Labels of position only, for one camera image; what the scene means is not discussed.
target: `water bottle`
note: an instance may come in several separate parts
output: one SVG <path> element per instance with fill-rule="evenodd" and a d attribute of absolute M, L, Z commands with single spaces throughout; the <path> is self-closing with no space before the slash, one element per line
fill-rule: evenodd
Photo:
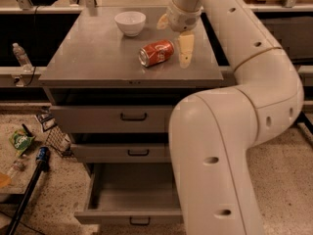
<path fill-rule="evenodd" d="M 16 56 L 17 60 L 19 61 L 23 71 L 32 72 L 33 69 L 32 64 L 23 47 L 21 47 L 18 43 L 14 43 L 13 53 Z"/>

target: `speckled floor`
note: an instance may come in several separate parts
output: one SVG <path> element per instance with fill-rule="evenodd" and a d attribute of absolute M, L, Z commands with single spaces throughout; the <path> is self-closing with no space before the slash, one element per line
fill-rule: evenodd
<path fill-rule="evenodd" d="M 48 132 L 43 133 L 35 119 L 40 108 L 14 109 L 0 106 L 0 171 L 8 171 L 15 159 L 15 149 L 8 138 L 22 123 L 26 124 L 36 135 L 36 142 L 27 152 L 25 172 L 19 175 L 19 180 L 13 181 L 18 187 L 11 189 L 22 192 L 34 172 L 35 155 L 45 144 Z M 292 127 L 274 140 L 250 149 L 247 161 L 266 235 L 313 234 L 313 151 L 312 143 L 303 131 L 297 126 Z M 75 159 L 61 158 L 57 153 L 52 153 L 50 167 L 49 172 L 41 174 L 16 234 L 185 234 L 182 224 L 148 227 L 81 225 L 73 214 L 83 210 L 90 180 L 87 172 Z M 0 189 L 2 194 L 6 191 L 8 189 Z M 0 205 L 0 228 L 10 223 L 7 215 L 13 215 L 16 207 Z"/>

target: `wire basket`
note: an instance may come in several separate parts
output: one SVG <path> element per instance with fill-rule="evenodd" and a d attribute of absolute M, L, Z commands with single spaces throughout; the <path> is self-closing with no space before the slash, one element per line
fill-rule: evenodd
<path fill-rule="evenodd" d="M 49 147 L 51 151 L 56 152 L 60 157 L 73 157 L 73 153 L 70 149 L 65 151 L 61 148 L 61 144 L 66 137 L 65 133 L 62 133 L 58 126 L 53 127 L 46 139 L 45 145 Z"/>

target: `bowl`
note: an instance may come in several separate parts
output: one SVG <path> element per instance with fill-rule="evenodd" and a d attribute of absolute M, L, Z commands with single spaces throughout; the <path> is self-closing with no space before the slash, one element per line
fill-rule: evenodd
<path fill-rule="evenodd" d="M 136 36 L 144 28 L 146 15 L 141 12 L 122 12 L 115 16 L 115 22 L 118 28 L 126 36 Z"/>

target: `gray tabletop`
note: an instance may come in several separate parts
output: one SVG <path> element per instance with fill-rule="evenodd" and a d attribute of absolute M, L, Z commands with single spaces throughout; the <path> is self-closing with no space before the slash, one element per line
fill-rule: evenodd
<path fill-rule="evenodd" d="M 114 16 L 122 11 L 147 16 L 138 36 L 124 36 L 117 28 Z M 155 66 L 140 64 L 140 48 L 161 39 L 175 43 L 179 35 L 170 28 L 157 29 L 165 11 L 164 7 L 84 9 L 39 81 L 43 86 L 218 86 L 223 77 L 201 22 L 194 29 L 194 55 L 187 68 L 181 68 L 178 51 Z"/>

